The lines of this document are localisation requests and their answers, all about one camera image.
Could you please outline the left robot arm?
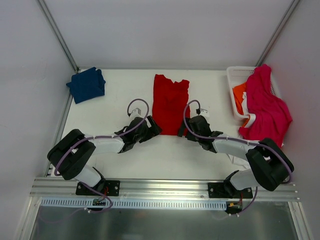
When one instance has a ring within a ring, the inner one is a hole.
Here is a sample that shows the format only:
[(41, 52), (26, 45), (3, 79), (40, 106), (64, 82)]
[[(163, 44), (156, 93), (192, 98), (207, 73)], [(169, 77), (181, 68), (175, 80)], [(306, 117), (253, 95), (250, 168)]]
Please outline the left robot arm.
[(64, 180), (75, 179), (82, 185), (82, 190), (99, 195), (110, 191), (110, 187), (105, 177), (88, 165), (90, 157), (125, 153), (135, 144), (146, 142), (161, 132), (161, 127), (150, 115), (134, 117), (128, 126), (113, 135), (88, 136), (79, 129), (73, 129), (48, 152), (47, 159)]

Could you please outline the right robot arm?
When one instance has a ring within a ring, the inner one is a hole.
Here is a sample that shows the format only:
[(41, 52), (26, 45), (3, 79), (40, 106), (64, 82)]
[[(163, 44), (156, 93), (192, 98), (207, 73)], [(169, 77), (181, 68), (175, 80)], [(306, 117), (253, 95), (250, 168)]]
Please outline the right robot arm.
[(184, 131), (189, 141), (197, 142), (205, 151), (231, 155), (249, 163), (249, 169), (236, 170), (223, 180), (218, 194), (226, 198), (235, 198), (247, 188), (262, 187), (272, 192), (292, 179), (293, 164), (270, 138), (247, 141), (212, 131), (202, 115), (184, 117), (178, 136)]

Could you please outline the red t shirt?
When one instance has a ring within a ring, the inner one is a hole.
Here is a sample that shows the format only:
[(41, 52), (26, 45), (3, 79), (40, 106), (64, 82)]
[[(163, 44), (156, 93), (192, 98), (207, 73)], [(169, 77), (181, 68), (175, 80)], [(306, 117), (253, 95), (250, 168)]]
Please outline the red t shirt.
[(183, 79), (173, 82), (163, 74), (156, 74), (153, 82), (152, 117), (162, 129), (162, 135), (177, 136), (183, 122), (183, 114), (190, 117), (190, 82)]

